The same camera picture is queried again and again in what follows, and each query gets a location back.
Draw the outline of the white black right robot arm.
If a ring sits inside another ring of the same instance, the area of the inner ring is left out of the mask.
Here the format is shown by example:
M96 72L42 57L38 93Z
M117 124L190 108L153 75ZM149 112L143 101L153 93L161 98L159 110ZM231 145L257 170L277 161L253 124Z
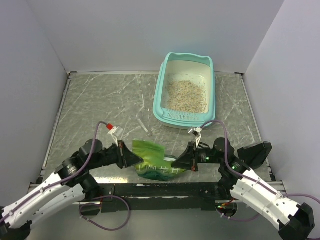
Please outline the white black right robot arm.
M197 172L199 163L220 164L221 179L216 185L216 194L248 205L267 219L283 240L306 240L315 227L312 207L306 203L299 204L276 191L234 152L229 140L223 137L217 138L213 147L190 141L171 166Z

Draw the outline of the green cat litter bag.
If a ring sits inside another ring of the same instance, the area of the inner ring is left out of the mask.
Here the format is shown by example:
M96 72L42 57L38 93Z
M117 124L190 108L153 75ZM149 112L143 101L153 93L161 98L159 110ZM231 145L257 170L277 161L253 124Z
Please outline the green cat litter bag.
M133 153L143 159L134 166L137 175L148 180L169 181L184 173L186 170L171 166L176 159L166 156L165 150L164 146L152 141L133 140Z

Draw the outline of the black right arm base block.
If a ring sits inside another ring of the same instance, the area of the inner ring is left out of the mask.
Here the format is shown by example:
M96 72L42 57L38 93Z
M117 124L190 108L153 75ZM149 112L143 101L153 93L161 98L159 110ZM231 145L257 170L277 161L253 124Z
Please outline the black right arm base block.
M272 150L269 141L261 141L237 150L238 157L253 170L260 168Z

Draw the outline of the clear plastic scoop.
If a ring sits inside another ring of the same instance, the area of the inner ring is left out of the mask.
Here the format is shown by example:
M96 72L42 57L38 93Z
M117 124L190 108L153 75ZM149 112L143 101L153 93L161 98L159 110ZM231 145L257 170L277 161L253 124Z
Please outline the clear plastic scoop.
M152 137L153 133L151 130L149 130L146 125L143 123L143 121L138 117L137 118L138 123L140 124L140 126L142 127L142 129L144 130L144 132L146 133L147 136Z

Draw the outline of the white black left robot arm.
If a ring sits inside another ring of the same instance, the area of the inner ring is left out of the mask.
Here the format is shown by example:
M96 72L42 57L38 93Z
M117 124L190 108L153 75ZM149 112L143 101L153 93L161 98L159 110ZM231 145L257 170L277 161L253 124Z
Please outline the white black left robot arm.
M126 169L143 162L131 152L122 140L104 148L100 140L90 139L71 157L58 166L41 185L26 196L1 210L0 222L10 229L19 229L31 217L58 196L63 200L95 200L100 191L99 184L90 174L93 169L117 165Z

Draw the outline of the teal cat litter box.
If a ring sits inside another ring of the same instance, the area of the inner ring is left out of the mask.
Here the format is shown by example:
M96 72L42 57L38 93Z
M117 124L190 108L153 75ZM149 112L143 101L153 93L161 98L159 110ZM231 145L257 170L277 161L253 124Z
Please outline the teal cat litter box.
M182 112L167 107L170 81L191 81L204 86L207 103L203 113ZM153 101L153 114L164 126L176 129L200 127L216 118L216 75L211 57L170 52L161 64Z

